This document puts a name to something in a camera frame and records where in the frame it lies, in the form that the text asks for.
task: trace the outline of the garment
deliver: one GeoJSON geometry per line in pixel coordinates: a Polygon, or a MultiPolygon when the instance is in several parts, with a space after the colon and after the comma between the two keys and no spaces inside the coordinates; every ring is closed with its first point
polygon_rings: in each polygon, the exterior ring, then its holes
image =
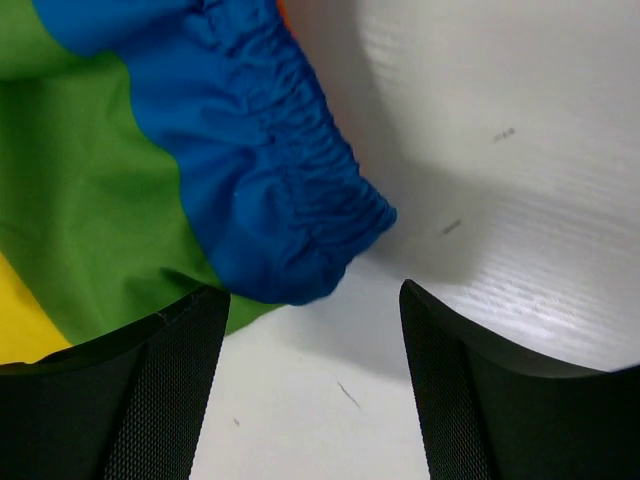
{"type": "Polygon", "coordinates": [[[203,284],[235,330],[395,221],[275,0],[3,0],[0,45],[0,363],[203,284]]]}

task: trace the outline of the yellow fabric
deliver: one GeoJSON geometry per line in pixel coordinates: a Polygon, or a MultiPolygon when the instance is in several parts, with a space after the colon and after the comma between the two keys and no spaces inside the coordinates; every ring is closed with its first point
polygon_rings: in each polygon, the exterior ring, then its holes
{"type": "Polygon", "coordinates": [[[0,253],[0,365],[37,362],[70,343],[0,253]]]}

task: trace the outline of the blue fabric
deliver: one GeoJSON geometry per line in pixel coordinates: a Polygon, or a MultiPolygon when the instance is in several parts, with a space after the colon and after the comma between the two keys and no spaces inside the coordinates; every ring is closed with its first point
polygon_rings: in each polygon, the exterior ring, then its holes
{"type": "Polygon", "coordinates": [[[394,223],[275,0],[34,4],[70,51],[125,62],[138,125],[178,162],[183,208],[233,293],[324,297],[394,223]]]}

